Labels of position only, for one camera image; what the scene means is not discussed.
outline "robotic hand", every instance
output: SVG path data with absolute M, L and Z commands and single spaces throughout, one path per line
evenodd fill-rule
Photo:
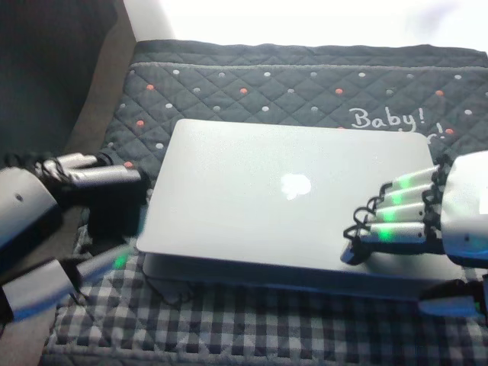
M 355 225 L 341 260 L 364 262 L 372 252 L 446 254 L 453 263 L 488 268 L 488 151 L 403 175 L 380 188 L 354 212 Z M 419 299 L 424 313 L 441 316 L 488 314 L 488 277 L 449 281 Z
M 26 232 L 49 221 L 47 217 L 53 212 L 59 215 L 72 205 L 90 208 L 89 232 L 109 236 L 110 229 L 115 228 L 108 223 L 109 216 L 129 212 L 133 218 L 146 203 L 147 176 L 134 168 L 112 165 L 108 156 L 76 153 L 31 161 L 14 156 L 6 162 L 9 167 L 0 170 L 2 255 L 14 249 Z M 102 216 L 104 220 L 97 225 L 93 216 Z M 121 229 L 117 232 L 120 236 L 136 232 L 134 224 L 131 227 L 119 222 L 117 226 Z M 67 294 L 79 292 L 84 282 L 122 267 L 130 248 L 118 246 L 88 260 L 86 257 L 52 258 L 14 275 L 0 284 L 0 323 L 33 316 L 54 306 Z

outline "green led light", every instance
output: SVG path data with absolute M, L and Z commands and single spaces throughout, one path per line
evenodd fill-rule
M 125 266 L 127 263 L 127 258 L 129 258 L 128 254 L 123 254 L 117 257 L 114 262 L 114 268 L 116 269 L 121 269 Z
M 391 230 L 381 230 L 378 233 L 378 238 L 380 238 L 381 241 L 387 242 L 393 238 L 393 233 Z
M 401 194 L 394 194 L 391 198 L 393 204 L 401 204 L 403 199 Z
M 400 187 L 402 189 L 408 188 L 408 187 L 410 187 L 410 178 L 400 179 L 399 183 L 400 183 Z
M 385 220 L 388 223 L 391 221 L 394 221 L 395 220 L 394 211 L 389 210 L 389 211 L 383 212 L 383 220 Z

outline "quilted fabric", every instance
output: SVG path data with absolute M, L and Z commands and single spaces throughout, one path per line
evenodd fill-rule
M 402 130 L 432 156 L 488 147 L 488 59 L 430 46 L 259 47 L 139 43 L 102 151 L 158 175 L 181 118 Z M 76 252 L 91 245 L 79 229 Z M 43 364 L 486 364 L 473 319 L 415 304 L 325 294 L 145 282 L 143 254 L 66 299 Z

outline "apple logo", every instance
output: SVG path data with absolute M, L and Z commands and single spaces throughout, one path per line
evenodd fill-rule
M 303 174 L 285 174 L 281 177 L 281 191 L 291 201 L 298 195 L 307 194 L 312 189 L 310 180 Z

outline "silver laptop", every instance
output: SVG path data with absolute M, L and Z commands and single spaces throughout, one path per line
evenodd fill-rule
M 429 166 L 427 139 L 417 133 L 180 120 L 137 241 L 152 253 L 144 272 L 292 288 L 314 287 L 292 283 L 306 270 L 317 284 L 329 282 L 317 277 L 327 271 L 427 281 L 422 286 L 463 277 L 439 255 L 340 261 L 355 208 L 384 182 Z M 283 276 L 277 268 L 302 271 Z

